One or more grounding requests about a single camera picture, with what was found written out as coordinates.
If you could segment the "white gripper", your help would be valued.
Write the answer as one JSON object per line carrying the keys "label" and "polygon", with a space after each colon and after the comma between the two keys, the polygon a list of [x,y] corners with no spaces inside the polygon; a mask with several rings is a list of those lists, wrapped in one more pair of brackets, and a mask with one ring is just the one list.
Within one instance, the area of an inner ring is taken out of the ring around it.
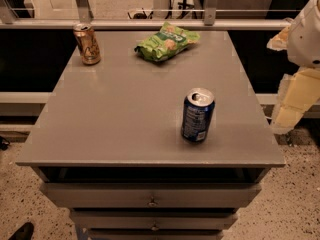
{"label": "white gripper", "polygon": [[309,0],[293,20],[267,43],[275,51],[287,49],[290,62],[300,66],[294,75],[280,81],[271,118],[274,134],[287,134],[320,99],[320,9],[319,0]]}

